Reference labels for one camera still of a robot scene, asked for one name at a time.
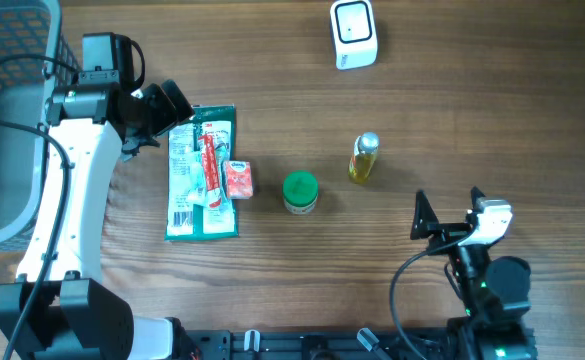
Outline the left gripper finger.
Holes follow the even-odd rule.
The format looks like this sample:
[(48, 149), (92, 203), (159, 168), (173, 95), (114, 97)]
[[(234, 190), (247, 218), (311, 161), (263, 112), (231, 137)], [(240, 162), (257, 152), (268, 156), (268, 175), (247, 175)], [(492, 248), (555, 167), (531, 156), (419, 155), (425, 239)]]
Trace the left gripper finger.
[(160, 143), (152, 137), (141, 136), (141, 137), (130, 137), (126, 138), (122, 144), (120, 159), (123, 162), (131, 160), (136, 157), (140, 149), (145, 146), (159, 147)]
[(195, 115), (192, 105), (174, 80), (166, 80), (162, 83), (161, 88), (173, 104), (179, 124), (189, 121)]

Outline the green 3M product package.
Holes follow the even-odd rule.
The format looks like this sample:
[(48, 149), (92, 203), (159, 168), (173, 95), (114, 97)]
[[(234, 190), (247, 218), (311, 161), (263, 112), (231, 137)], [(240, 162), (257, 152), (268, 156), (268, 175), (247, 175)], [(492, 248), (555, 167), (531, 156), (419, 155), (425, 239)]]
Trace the green 3M product package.
[[(195, 115), (168, 135), (168, 206), (164, 240), (203, 242), (236, 237), (238, 214), (225, 192), (222, 165), (234, 157), (236, 108), (233, 105), (196, 106)], [(220, 205), (208, 204), (199, 138), (213, 138), (219, 175)]]

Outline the yellow liquid Vim bottle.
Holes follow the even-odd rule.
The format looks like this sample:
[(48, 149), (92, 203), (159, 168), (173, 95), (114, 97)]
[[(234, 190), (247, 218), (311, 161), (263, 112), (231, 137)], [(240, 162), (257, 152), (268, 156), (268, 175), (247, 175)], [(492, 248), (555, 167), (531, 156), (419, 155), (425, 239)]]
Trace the yellow liquid Vim bottle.
[(357, 137), (348, 166), (348, 175), (352, 182), (363, 184), (368, 180), (379, 146), (380, 138), (374, 132), (366, 132)]

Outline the green lid jar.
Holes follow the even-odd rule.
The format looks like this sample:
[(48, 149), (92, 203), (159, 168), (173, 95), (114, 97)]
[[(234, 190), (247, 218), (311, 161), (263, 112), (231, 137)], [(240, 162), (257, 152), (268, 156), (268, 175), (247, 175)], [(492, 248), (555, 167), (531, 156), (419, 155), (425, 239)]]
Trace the green lid jar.
[(282, 186), (283, 201), (292, 214), (310, 213), (316, 206), (319, 184), (308, 171), (295, 171), (287, 175)]

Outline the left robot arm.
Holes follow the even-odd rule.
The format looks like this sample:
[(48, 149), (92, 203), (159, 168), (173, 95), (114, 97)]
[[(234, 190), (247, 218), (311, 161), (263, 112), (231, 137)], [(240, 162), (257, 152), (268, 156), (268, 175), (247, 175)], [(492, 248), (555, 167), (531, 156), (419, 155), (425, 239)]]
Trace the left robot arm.
[(193, 116), (173, 81), (146, 85), (140, 46), (112, 32), (83, 38), (83, 65), (46, 101), (47, 172), (16, 278), (0, 284), (6, 358), (197, 359), (174, 317), (133, 314), (101, 280), (108, 188), (120, 158), (156, 146)]

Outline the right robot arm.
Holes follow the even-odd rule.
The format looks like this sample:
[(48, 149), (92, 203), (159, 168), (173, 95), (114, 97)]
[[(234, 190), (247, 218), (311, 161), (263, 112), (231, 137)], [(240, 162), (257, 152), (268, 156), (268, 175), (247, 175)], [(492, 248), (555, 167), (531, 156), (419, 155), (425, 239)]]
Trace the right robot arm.
[(471, 189), (465, 220), (443, 223), (424, 191), (415, 196), (410, 238), (426, 239), (428, 256), (445, 256), (448, 277), (466, 315), (448, 321), (459, 359), (536, 359), (533, 330), (523, 316), (531, 309), (531, 268), (513, 256), (493, 259), (490, 249), (503, 240), (513, 219), (512, 206)]

